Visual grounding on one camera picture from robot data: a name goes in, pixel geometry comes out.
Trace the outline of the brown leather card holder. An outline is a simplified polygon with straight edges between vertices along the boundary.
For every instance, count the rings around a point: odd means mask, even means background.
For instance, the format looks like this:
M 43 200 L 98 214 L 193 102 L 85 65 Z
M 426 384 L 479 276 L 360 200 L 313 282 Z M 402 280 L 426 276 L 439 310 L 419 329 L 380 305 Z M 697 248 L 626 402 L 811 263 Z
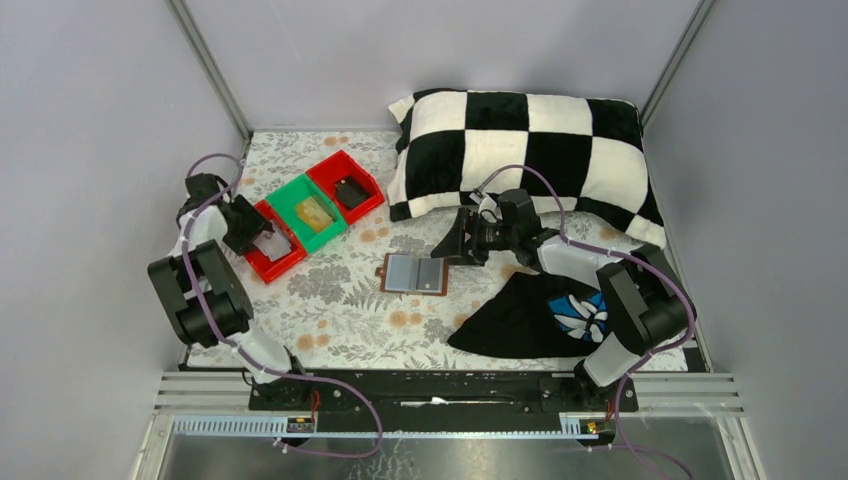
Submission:
M 375 270 L 380 290 L 387 293 L 446 296 L 448 264 L 444 259 L 387 253 Z

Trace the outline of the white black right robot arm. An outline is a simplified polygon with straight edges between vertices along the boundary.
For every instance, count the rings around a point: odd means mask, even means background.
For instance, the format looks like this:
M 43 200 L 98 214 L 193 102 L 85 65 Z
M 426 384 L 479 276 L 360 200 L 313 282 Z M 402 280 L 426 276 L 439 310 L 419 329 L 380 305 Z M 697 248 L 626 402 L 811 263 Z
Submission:
M 659 344 L 686 330 L 695 310 L 662 251 L 581 249 L 543 227 L 523 189 L 497 197 L 500 217 L 458 210 L 432 250 L 451 265 L 482 266 L 509 251 L 526 272 L 449 337 L 450 346 L 494 358 L 575 358 L 575 402 L 597 412 L 617 383 Z

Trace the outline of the black shirt blue white print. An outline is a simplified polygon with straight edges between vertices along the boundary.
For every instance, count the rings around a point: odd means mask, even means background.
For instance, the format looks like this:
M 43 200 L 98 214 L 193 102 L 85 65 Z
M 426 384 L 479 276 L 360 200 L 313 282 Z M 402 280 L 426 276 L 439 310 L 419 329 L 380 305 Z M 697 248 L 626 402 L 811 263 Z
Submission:
M 447 340 L 501 359 L 577 358 L 612 334 L 603 293 L 563 276 L 515 273 Z

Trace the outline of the red bin with cards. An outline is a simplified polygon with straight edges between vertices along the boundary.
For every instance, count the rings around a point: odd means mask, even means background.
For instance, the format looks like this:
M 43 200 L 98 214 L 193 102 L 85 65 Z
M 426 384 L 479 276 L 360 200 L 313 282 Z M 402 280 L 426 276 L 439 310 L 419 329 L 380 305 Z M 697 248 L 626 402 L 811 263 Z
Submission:
M 265 201 L 256 210 L 270 222 L 271 232 L 263 232 L 244 257 L 258 277 L 271 284 L 307 257 L 307 251 L 279 214 Z

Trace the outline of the green plastic bin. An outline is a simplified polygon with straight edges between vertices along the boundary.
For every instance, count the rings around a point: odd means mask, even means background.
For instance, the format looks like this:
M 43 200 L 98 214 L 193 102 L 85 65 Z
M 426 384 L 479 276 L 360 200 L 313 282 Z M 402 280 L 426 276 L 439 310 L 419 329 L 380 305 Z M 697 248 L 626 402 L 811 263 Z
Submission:
M 339 236 L 347 223 L 331 199 L 302 174 L 266 197 L 308 253 Z

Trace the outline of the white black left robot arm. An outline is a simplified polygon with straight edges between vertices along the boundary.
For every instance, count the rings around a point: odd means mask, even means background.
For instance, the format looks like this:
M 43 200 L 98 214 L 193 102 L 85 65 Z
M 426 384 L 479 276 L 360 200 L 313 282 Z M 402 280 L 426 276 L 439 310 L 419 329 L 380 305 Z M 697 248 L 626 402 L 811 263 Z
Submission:
M 231 196 L 224 180 L 200 173 L 185 180 L 188 198 L 178 211 L 180 234 L 173 249 L 147 273 L 179 340 L 228 351 L 257 384 L 288 411 L 309 401 L 310 385 L 290 349 L 254 320 L 253 304 L 223 247 L 243 255 L 271 239 L 272 223 L 243 196 Z

